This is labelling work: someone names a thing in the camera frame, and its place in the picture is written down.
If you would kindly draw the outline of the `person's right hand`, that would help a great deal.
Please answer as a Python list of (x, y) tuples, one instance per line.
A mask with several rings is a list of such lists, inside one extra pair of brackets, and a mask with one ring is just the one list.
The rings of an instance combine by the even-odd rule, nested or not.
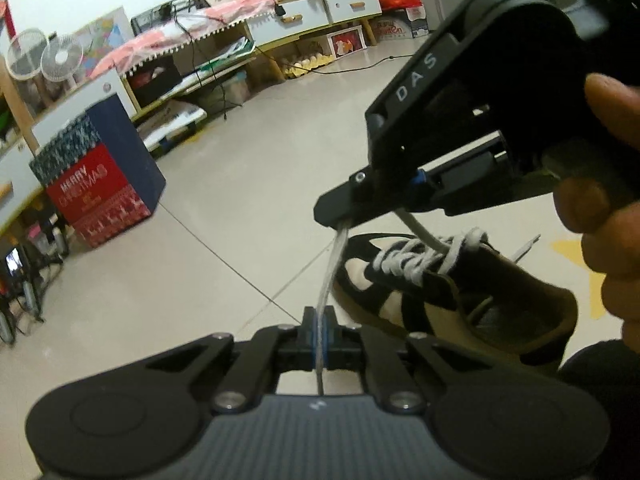
[[(601, 74), (591, 74), (585, 92), (593, 113), (614, 136), (639, 147), (639, 90)], [(564, 226), (582, 236), (582, 256), (605, 275), (602, 304), (623, 321), (622, 339), (639, 350), (639, 204), (616, 209), (600, 183), (568, 178), (553, 193)]]

